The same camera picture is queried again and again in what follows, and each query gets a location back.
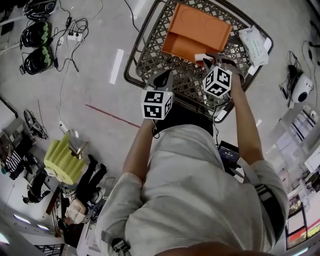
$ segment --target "light gray shirt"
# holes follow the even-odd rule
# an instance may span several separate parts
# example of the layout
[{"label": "light gray shirt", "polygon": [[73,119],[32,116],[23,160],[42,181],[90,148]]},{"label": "light gray shirt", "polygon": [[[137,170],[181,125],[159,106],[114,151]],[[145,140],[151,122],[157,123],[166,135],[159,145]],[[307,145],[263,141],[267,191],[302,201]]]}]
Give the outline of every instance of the light gray shirt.
[{"label": "light gray shirt", "polygon": [[[276,195],[288,216],[282,182],[266,161],[251,166]],[[255,188],[224,171],[210,134],[194,125],[164,130],[154,147],[144,184],[132,173],[119,179],[96,225],[95,239],[105,255],[118,255],[102,233],[123,238],[132,256],[202,242],[236,249],[269,251],[260,200]]]}]

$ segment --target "white cube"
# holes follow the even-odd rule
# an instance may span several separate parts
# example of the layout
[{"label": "white cube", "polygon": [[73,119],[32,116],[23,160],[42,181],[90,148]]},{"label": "white cube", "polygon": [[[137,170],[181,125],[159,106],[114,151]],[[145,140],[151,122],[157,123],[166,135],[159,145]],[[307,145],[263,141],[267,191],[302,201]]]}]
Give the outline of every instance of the white cube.
[{"label": "white cube", "polygon": [[164,120],[173,104],[170,91],[143,90],[141,94],[142,115],[145,119]]},{"label": "white cube", "polygon": [[203,79],[203,89],[208,94],[222,98],[231,90],[231,78],[231,71],[216,66],[205,79]]}]

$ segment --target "orange tray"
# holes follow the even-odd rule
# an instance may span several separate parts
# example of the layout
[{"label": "orange tray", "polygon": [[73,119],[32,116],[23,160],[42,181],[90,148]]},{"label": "orange tray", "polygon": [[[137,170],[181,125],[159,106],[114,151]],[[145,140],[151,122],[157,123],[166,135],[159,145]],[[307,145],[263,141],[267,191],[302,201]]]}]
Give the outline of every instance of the orange tray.
[{"label": "orange tray", "polygon": [[217,17],[178,3],[161,50],[196,63],[195,54],[222,52],[231,29]]}]

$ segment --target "striped fabric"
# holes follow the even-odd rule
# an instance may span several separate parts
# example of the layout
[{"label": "striped fabric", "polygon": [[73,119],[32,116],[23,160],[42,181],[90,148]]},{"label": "striped fabric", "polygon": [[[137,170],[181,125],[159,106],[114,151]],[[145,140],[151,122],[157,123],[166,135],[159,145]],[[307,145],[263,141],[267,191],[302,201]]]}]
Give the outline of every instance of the striped fabric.
[{"label": "striped fabric", "polygon": [[13,151],[12,155],[6,158],[5,164],[9,167],[10,172],[13,173],[21,160],[21,157],[16,153],[16,151]]}]

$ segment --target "plastic bag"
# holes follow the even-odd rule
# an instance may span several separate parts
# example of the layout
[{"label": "plastic bag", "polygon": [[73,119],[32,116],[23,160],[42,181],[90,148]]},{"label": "plastic bag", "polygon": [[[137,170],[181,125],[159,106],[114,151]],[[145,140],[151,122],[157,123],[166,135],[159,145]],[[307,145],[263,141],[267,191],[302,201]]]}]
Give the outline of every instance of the plastic bag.
[{"label": "plastic bag", "polygon": [[242,29],[239,31],[239,37],[253,66],[268,64],[269,55],[258,29],[254,26]]}]

